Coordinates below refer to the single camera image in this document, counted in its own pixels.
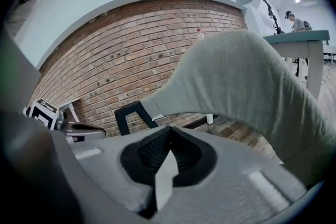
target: wooden floor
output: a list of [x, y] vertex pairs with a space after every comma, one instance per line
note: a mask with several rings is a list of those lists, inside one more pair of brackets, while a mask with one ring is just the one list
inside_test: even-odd
[[[336, 129], [336, 63], [333, 65], [328, 63], [323, 67], [323, 79], [318, 105]], [[214, 120], [212, 125], [204, 124], [198, 127], [197, 130], [239, 141], [254, 148], [265, 157], [273, 159], [277, 163], [281, 162], [271, 145], [262, 135], [238, 122], [220, 116]]]

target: cap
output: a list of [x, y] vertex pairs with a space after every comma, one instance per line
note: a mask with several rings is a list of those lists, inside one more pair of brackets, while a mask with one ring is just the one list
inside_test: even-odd
[[288, 19], [289, 15], [293, 14], [290, 10], [286, 12], [285, 19]]

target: brick wall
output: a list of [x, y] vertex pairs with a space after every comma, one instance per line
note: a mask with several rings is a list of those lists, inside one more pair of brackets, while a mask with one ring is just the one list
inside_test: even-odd
[[[109, 11], [71, 34], [40, 69], [41, 79], [30, 100], [60, 105], [80, 97], [80, 121], [119, 134], [114, 110], [164, 85], [183, 53], [206, 37], [246, 28], [241, 11], [208, 0], [148, 0]], [[183, 126], [198, 114], [158, 120]], [[130, 131], [146, 128], [137, 115], [128, 117]]]

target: backpack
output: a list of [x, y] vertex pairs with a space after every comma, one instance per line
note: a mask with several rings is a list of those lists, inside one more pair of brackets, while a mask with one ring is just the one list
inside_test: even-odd
[[307, 22], [306, 20], [303, 21], [303, 24], [304, 24], [304, 28], [306, 29], [306, 31], [308, 30], [312, 30], [311, 26], [310, 26], [310, 23]]

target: bottle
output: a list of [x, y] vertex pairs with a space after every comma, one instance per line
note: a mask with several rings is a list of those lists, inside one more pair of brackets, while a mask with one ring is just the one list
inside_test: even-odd
[[198, 40], [205, 39], [205, 36], [200, 29], [198, 29], [197, 32], [198, 32], [198, 37], [197, 37]]

